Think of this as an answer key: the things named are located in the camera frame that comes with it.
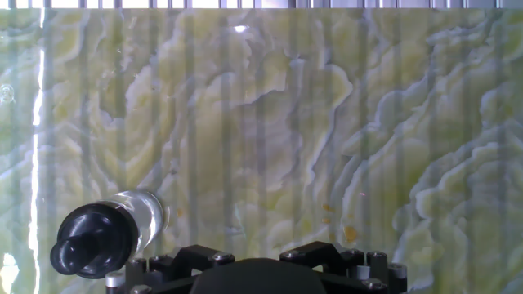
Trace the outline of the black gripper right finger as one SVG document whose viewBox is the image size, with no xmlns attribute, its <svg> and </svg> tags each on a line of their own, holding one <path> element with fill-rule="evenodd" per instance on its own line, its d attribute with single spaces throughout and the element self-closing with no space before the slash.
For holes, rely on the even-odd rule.
<svg viewBox="0 0 523 294">
<path fill-rule="evenodd" d="M 316 274 L 327 294 L 405 294 L 407 266 L 390 262 L 384 252 L 338 249 L 333 243 L 314 241 L 287 250 L 281 261 L 302 265 Z"/>
</svg>

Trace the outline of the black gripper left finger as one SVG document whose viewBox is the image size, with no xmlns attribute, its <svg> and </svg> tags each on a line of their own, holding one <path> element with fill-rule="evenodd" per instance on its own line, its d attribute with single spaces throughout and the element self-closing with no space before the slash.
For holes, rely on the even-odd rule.
<svg viewBox="0 0 523 294">
<path fill-rule="evenodd" d="M 133 258 L 121 270 L 105 276 L 106 294 L 189 294 L 197 276 L 220 265 L 235 262 L 235 256 L 209 247 L 190 245 L 172 256 Z"/>
</svg>

